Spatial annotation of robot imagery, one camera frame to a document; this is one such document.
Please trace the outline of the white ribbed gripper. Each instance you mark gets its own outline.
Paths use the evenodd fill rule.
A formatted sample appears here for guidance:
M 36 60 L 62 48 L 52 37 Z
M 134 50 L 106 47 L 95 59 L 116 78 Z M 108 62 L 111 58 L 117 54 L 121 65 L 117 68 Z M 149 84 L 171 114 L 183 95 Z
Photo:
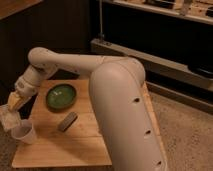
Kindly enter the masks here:
M 25 98 L 32 97 L 37 93 L 37 87 L 28 83 L 22 76 L 15 82 L 15 90 Z M 11 92 L 8 97 L 8 107 L 11 111 L 18 110 L 24 101 L 24 98 L 17 97 L 15 92 Z

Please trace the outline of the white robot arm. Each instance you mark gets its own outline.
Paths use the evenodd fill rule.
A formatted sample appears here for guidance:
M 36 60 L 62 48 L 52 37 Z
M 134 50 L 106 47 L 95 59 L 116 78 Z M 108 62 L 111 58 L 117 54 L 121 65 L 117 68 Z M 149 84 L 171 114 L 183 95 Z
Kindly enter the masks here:
M 145 69 L 132 57 L 61 54 L 36 47 L 8 97 L 19 110 L 42 82 L 62 69 L 89 77 L 91 105 L 115 171 L 169 171 L 141 88 Z

